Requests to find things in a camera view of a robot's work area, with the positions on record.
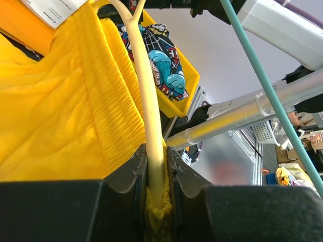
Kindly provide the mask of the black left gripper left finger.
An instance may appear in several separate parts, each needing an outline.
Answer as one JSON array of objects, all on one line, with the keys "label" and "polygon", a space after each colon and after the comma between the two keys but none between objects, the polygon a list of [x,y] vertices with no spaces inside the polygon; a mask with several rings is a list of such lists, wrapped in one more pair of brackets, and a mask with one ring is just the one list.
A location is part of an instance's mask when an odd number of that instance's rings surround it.
[{"label": "black left gripper left finger", "polygon": [[143,241],[147,156],[103,179],[1,183],[1,241]]}]

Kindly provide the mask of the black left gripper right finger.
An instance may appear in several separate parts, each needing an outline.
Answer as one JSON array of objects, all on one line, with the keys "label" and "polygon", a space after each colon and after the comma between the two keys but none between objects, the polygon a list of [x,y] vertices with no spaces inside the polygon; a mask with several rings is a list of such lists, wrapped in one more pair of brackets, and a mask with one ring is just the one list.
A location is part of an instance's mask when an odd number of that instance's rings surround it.
[{"label": "black left gripper right finger", "polygon": [[311,189],[215,186],[167,148],[173,241],[322,241]]}]

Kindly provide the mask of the yellow shorts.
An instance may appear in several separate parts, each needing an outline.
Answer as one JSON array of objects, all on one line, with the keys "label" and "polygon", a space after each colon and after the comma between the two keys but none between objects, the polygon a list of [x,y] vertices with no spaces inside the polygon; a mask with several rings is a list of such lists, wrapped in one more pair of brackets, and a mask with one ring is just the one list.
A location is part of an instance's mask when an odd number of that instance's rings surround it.
[{"label": "yellow shorts", "polygon": [[[116,25],[98,17],[103,4],[87,1],[69,17],[38,62],[1,37],[1,183],[103,179],[146,147],[135,61]],[[163,147],[160,209],[147,161],[143,241],[172,240]]]}]

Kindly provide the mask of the teal plastic hanger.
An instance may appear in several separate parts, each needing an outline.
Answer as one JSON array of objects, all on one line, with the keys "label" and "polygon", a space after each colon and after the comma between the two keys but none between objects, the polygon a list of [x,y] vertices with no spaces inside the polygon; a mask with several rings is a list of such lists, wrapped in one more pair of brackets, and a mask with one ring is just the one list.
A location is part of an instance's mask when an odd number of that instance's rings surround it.
[{"label": "teal plastic hanger", "polygon": [[262,88],[273,107],[278,119],[280,120],[289,140],[291,141],[298,157],[300,158],[303,166],[307,169],[308,175],[311,178],[317,192],[320,196],[322,196],[322,179],[319,176],[317,170],[315,169],[314,165],[312,164],[307,152],[303,148],[301,141],[299,140],[298,136],[294,132],[291,122],[289,121],[281,102],[276,95],[259,59],[245,33],[243,30],[242,25],[240,24],[238,17],[232,7],[230,1],[221,1],[221,4],[234,28],[234,31],[262,85]]}]

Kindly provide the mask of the comic print shorts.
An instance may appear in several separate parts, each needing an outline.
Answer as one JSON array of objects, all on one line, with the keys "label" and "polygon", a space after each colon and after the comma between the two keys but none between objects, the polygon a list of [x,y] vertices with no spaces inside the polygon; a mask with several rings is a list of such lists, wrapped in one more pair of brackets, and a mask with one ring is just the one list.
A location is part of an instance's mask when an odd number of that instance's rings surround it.
[{"label": "comic print shorts", "polygon": [[180,101],[189,96],[179,54],[169,38],[164,24],[139,25],[149,57],[155,85],[170,100]]}]

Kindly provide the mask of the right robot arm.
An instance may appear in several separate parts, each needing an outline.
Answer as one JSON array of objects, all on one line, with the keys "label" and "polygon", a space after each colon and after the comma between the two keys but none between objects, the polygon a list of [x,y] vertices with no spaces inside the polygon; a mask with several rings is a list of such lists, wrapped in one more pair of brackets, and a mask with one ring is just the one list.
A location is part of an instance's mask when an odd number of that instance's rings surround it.
[{"label": "right robot arm", "polygon": [[[232,1],[271,81],[302,65],[322,68],[322,1]],[[219,1],[147,1],[170,38],[200,74],[200,87],[220,103],[260,87]]]}]

